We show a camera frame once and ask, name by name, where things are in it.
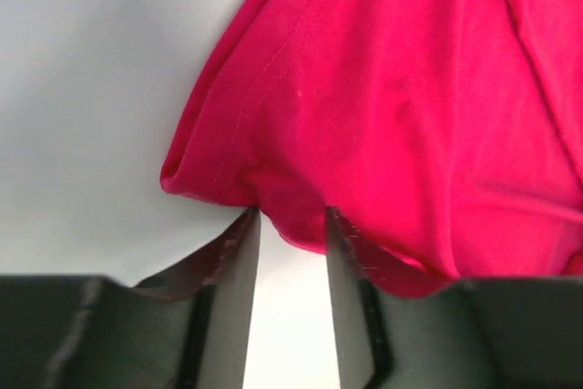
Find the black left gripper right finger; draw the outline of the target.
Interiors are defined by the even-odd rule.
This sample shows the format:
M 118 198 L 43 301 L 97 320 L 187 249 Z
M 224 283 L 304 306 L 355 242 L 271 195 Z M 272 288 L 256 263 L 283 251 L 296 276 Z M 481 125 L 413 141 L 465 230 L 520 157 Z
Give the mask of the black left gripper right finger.
M 383 290 L 404 271 L 340 211 L 326 212 L 327 270 L 344 388 L 579 388 L 582 281 L 462 281 L 411 299 Z

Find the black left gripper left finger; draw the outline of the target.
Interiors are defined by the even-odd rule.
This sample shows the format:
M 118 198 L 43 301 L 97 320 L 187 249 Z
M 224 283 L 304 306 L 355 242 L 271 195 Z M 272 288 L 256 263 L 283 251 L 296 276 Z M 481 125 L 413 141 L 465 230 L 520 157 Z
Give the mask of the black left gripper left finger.
M 245 210 L 133 287 L 104 276 L 3 276 L 1 385 L 241 387 L 260 234 L 258 211 Z

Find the pink t shirt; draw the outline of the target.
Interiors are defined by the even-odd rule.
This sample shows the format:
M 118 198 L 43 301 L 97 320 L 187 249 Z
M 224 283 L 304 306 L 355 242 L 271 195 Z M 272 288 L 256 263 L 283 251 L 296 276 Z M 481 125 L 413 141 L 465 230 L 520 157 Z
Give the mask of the pink t shirt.
M 160 184 L 316 252 L 335 207 L 404 297 L 580 275 L 582 0 L 246 0 Z

